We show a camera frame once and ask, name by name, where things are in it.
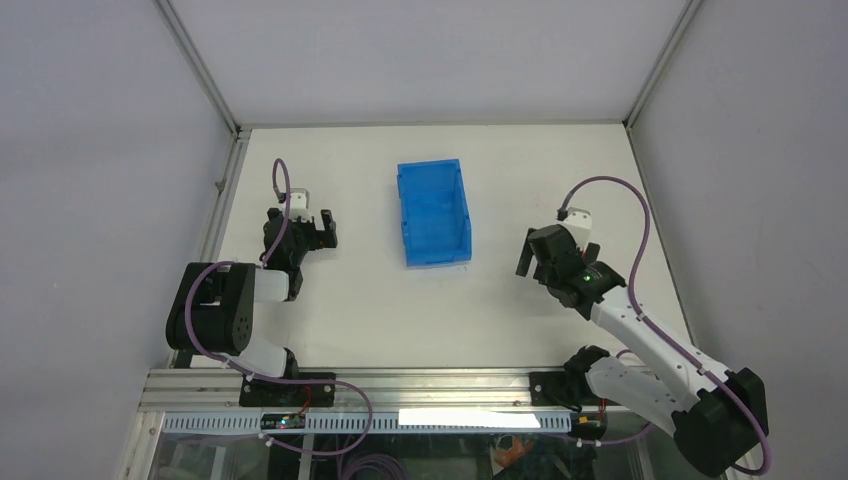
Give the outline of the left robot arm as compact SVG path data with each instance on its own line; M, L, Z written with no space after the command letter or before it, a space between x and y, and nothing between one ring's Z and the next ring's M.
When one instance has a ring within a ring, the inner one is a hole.
M271 208L263 225L270 259L244 262L189 263L166 320L168 345L195 355L210 355L249 378L300 379L295 354L255 332L257 303L293 302L303 281L302 263L310 252L338 246L332 211L314 215L301 210L284 217Z

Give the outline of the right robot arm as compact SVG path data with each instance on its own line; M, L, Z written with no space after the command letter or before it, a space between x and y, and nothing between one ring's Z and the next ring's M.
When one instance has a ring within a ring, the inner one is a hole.
M528 230L516 273L531 274L563 307L617 338L647 367L641 372L594 345L580 348L551 380L539 385L546 402L581 410L609 400L669 435L698 472L718 477L739 470L755 447L770 465L763 381L748 368L732 371L652 319L631 286L579 246L563 224Z

